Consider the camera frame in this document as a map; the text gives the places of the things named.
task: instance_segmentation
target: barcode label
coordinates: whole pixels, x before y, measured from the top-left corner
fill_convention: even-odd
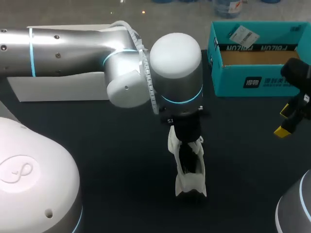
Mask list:
[[[230,40],[242,45],[245,48],[251,47],[258,39],[259,35],[247,29],[244,26],[240,26],[230,37]]]
[[[244,39],[242,40],[242,42],[246,42],[247,41],[247,39],[252,35],[253,33],[248,33],[247,35],[246,35],[246,37],[244,37]]]

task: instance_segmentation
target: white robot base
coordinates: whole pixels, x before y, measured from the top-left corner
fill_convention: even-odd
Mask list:
[[[278,233],[311,232],[311,172],[307,171],[279,200],[275,221]]]
[[[0,233],[81,233],[77,165],[61,145],[0,117]]]

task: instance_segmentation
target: white cable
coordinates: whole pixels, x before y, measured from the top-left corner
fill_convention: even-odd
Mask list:
[[[151,75],[150,75],[150,67],[149,67],[148,59],[144,53],[144,50],[146,50],[146,49],[145,49],[144,45],[142,44],[142,40],[141,39],[138,40],[136,38],[135,34],[138,34],[138,33],[136,31],[134,31],[127,22],[121,20],[121,21],[114,22],[113,24],[110,25],[110,27],[116,27],[116,26],[124,26],[131,35],[131,38],[134,42],[134,45],[135,45],[135,47],[139,53],[140,75],[141,76],[145,75],[153,112],[154,112],[154,114],[159,114],[159,108],[158,108],[157,103],[156,103],[154,86],[152,84],[152,79],[151,79]]]

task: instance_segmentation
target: screw hole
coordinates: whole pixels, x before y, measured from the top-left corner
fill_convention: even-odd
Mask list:
[[[45,210],[45,216],[47,217],[47,218],[52,218],[53,217],[53,211],[51,210],[51,209],[47,209],[47,210]]]

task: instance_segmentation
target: yellow clip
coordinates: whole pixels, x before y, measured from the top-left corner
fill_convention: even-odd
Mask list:
[[[280,114],[283,116],[283,117],[285,117],[285,118],[287,118],[287,116],[285,116],[283,113],[284,113],[284,111],[287,109],[287,107],[288,107],[288,103],[285,105],[285,107],[282,109],[282,111],[280,112]]]
[[[274,131],[274,134],[280,138],[284,138],[288,135],[290,135],[291,133],[288,132],[286,129],[282,128],[282,126],[278,127],[277,130]]]

